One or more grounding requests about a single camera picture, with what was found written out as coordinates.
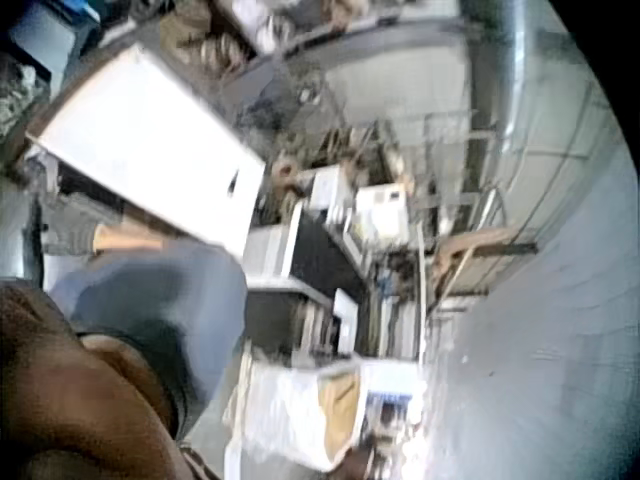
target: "person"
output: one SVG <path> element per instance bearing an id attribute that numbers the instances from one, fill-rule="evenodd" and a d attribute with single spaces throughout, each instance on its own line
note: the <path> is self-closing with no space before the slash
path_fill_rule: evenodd
<path id="1" fill-rule="evenodd" d="M 190 479 L 176 442 L 244 328 L 246 282 L 220 247 L 98 226 L 103 253 L 50 295 L 0 281 L 9 478 Z"/>

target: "wall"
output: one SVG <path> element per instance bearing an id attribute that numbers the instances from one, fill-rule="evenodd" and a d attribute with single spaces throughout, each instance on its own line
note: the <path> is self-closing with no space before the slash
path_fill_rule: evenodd
<path id="1" fill-rule="evenodd" d="M 638 244 L 621 144 L 559 234 L 455 325 L 427 478 L 617 476 L 640 438 Z"/>

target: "dark skin arm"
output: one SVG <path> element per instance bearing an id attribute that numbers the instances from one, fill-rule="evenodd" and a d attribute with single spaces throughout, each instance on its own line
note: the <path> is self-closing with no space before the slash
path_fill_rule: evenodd
<path id="1" fill-rule="evenodd" d="M 192 478 L 144 397 L 84 349 L 41 295 L 0 285 L 2 441 L 24 453 L 17 471 L 25 478 Z"/>

